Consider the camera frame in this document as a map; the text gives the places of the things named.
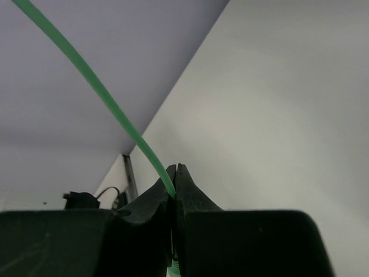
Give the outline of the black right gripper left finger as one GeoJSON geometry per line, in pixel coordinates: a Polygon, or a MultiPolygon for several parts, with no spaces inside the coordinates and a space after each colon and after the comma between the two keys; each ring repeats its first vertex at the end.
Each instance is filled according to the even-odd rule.
{"type": "Polygon", "coordinates": [[[123,208],[1,213],[2,276],[165,276],[174,200],[156,181],[123,208]]]}

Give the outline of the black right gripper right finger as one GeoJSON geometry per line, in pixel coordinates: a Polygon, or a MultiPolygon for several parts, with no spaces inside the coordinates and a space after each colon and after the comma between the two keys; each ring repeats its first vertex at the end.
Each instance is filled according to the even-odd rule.
{"type": "Polygon", "coordinates": [[[225,211],[175,175],[177,253],[182,276],[333,276],[319,229],[296,210],[225,211]]]}

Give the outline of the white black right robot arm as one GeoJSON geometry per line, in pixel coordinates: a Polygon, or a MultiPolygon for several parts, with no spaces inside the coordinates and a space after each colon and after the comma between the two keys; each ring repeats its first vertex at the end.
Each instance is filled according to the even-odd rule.
{"type": "Polygon", "coordinates": [[[2,276],[333,276],[315,222],[300,211],[224,211],[187,167],[117,211],[89,193],[59,211],[1,213],[2,276]]]}

